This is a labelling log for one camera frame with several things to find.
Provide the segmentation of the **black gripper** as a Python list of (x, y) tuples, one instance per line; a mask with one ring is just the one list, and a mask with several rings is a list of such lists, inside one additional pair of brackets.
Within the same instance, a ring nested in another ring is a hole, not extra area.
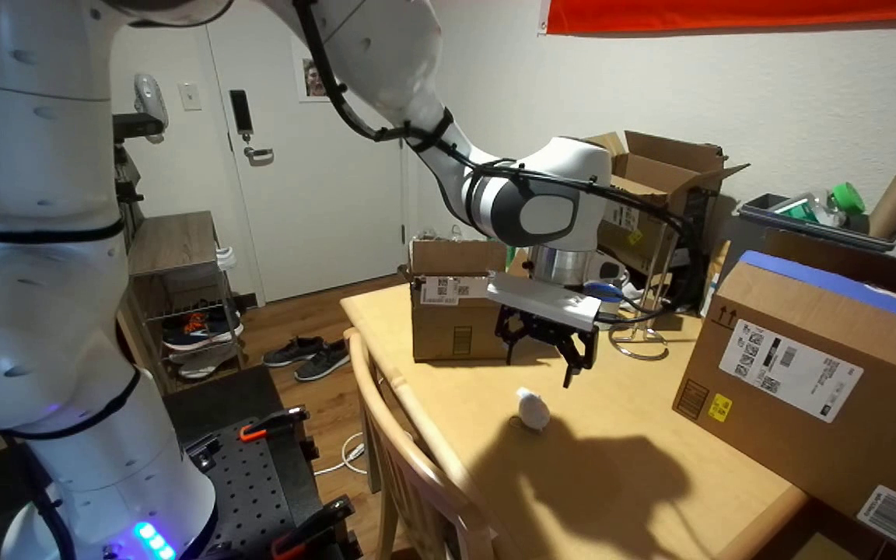
[[(539, 279), (589, 295), (586, 282), (596, 275), (596, 263), (596, 251), (539, 245), (517, 248), (510, 263), (498, 275)], [(591, 371), (596, 356), (596, 320), (591, 331), (573, 331), (517, 307), (502, 307), (496, 335), (503, 341), (503, 361), (513, 361), (513, 350), (524, 339), (539, 339), (557, 348), (567, 359), (564, 388), (570, 388), (582, 371)]]

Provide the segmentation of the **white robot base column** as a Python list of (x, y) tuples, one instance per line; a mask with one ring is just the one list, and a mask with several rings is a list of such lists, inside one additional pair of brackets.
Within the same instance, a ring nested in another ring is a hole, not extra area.
[(116, 341), (127, 289), (110, 63), (127, 23), (231, 0), (0, 0), (0, 435), (34, 463), (7, 560), (186, 560), (213, 479)]

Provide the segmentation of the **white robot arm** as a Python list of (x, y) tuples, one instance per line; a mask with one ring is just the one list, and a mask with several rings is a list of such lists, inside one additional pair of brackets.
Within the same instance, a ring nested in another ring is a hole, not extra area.
[(540, 251), (596, 251), (611, 153), (577, 136), (503, 158), (479, 149), (432, 91), (441, 24), (428, 0), (262, 0), (304, 42), (338, 119), (405, 144), (444, 207), (481, 235)]

